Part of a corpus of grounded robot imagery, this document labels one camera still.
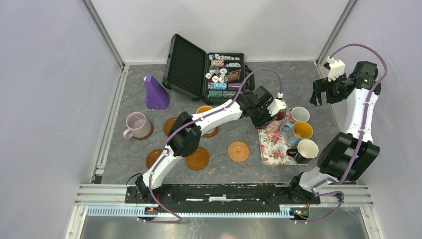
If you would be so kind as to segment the pink ceramic mug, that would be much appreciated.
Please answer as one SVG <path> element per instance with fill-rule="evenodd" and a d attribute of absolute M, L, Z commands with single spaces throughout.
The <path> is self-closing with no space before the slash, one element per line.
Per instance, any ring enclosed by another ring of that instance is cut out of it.
<path fill-rule="evenodd" d="M 280 129 L 280 125 L 282 124 L 282 121 L 284 120 L 284 118 L 286 117 L 286 112 L 285 111 L 280 111 L 276 114 L 276 118 L 274 121 L 272 121 L 271 123 L 269 123 L 267 125 L 267 127 L 265 128 L 265 130 L 267 132 L 276 132 Z"/>

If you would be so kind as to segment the brown wooden coaster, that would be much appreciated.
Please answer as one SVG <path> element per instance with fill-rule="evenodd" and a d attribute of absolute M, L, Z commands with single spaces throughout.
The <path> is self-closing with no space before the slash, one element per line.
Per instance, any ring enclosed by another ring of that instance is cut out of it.
<path fill-rule="evenodd" d="M 162 149 L 155 149 L 147 155 L 147 157 L 145 159 L 145 165 L 146 165 L 147 169 L 150 169 L 154 165 L 154 163 L 160 157 L 162 152 L 163 152 Z"/>
<path fill-rule="evenodd" d="M 213 130 L 209 130 L 206 133 L 204 133 L 202 137 L 206 137 L 206 138 L 213 137 L 218 133 L 218 130 L 219 130 L 219 127 L 215 127 L 213 128 Z"/>
<path fill-rule="evenodd" d="M 153 133 L 154 126 L 151 122 L 145 122 L 141 127 L 132 130 L 133 137 L 138 140 L 144 140 L 150 137 Z"/>
<path fill-rule="evenodd" d="M 172 127 L 173 127 L 174 123 L 176 122 L 176 120 L 177 120 L 177 118 L 170 118 L 170 119 L 166 120 L 166 122 L 164 123 L 164 125 L 163 125 L 163 131 L 164 131 L 164 134 L 166 136 L 169 136 L 170 135 L 170 130 L 172 129 Z"/>
<path fill-rule="evenodd" d="M 209 152 L 203 147 L 198 147 L 198 149 L 191 155 L 185 158 L 187 166 L 192 170 L 203 170 L 207 167 L 210 161 Z"/>

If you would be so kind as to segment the lavender ceramic mug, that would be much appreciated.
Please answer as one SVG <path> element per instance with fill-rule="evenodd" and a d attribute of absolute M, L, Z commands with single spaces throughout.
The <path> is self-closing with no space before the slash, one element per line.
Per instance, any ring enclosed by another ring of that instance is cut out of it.
<path fill-rule="evenodd" d="M 132 130 L 134 128 L 143 126 L 145 122 L 148 122 L 148 121 L 149 120 L 146 118 L 146 116 L 140 112 L 133 112 L 130 115 L 128 115 L 125 120 L 127 129 L 122 134 L 123 138 L 125 138 L 126 140 L 134 138 L 132 134 Z"/>

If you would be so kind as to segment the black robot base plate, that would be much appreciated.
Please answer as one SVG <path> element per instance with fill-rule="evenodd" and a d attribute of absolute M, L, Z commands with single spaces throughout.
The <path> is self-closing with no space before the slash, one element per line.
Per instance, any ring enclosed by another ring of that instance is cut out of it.
<path fill-rule="evenodd" d="M 269 213 L 280 205 L 320 204 L 312 193 L 296 194 L 274 183 L 163 184 L 153 194 L 175 213 Z"/>

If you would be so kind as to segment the floral mug orange inside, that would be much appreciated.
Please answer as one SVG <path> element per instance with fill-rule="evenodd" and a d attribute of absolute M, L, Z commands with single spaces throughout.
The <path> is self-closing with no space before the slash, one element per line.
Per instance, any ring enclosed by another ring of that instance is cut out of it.
<path fill-rule="evenodd" d="M 207 112 L 207 111 L 212 110 L 212 109 L 213 109 L 213 107 L 211 107 L 211 106 L 201 106 L 196 110 L 196 114 L 201 114 L 201 113 Z"/>

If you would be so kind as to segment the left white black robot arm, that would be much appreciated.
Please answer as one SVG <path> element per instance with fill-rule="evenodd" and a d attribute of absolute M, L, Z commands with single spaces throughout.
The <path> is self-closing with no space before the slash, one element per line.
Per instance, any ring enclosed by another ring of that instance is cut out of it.
<path fill-rule="evenodd" d="M 265 129 L 279 112 L 287 109 L 282 96 L 278 93 L 273 97 L 265 87 L 260 86 L 251 93 L 237 92 L 232 99 L 204 113 L 180 113 L 162 153 L 152 167 L 135 181 L 139 199 L 145 203 L 152 202 L 156 198 L 156 189 L 162 185 L 170 170 L 181 159 L 193 154 L 202 136 L 212 128 L 247 117 L 256 129 Z"/>

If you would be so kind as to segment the white ceramic mug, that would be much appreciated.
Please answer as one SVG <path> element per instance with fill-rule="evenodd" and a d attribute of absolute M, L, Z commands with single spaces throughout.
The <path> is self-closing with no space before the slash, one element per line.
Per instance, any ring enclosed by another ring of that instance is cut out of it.
<path fill-rule="evenodd" d="M 304 121 L 307 122 L 310 119 L 310 112 L 304 107 L 294 107 L 291 110 L 290 122 Z"/>

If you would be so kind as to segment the blue mug yellow inside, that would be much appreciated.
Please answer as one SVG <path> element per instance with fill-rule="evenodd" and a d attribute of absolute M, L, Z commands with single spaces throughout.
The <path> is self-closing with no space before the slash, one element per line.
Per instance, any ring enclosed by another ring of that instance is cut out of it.
<path fill-rule="evenodd" d="M 286 136 L 286 143 L 290 147 L 296 147 L 301 140 L 310 139 L 314 134 L 312 126 L 304 121 L 284 122 L 280 131 Z"/>

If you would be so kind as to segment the woven rattan round coaster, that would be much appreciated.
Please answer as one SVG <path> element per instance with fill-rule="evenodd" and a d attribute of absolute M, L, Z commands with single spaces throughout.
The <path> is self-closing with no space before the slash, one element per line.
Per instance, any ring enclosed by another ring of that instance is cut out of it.
<path fill-rule="evenodd" d="M 242 162 L 249 156 L 249 148 L 245 142 L 235 141 L 228 147 L 228 156 L 235 162 Z"/>

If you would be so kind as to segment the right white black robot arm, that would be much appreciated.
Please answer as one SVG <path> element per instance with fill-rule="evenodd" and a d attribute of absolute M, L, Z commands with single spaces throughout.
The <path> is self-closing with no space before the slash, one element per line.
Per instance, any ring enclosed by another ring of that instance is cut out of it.
<path fill-rule="evenodd" d="M 329 104 L 346 100 L 345 128 L 322 150 L 316 167 L 292 179 L 287 195 L 293 203 L 312 199 L 323 185 L 355 182 L 380 152 L 371 135 L 373 110 L 381 93 L 377 64 L 359 61 L 349 75 L 340 60 L 330 59 L 324 66 L 328 77 L 313 82 L 310 103 L 321 105 L 322 94 Z"/>

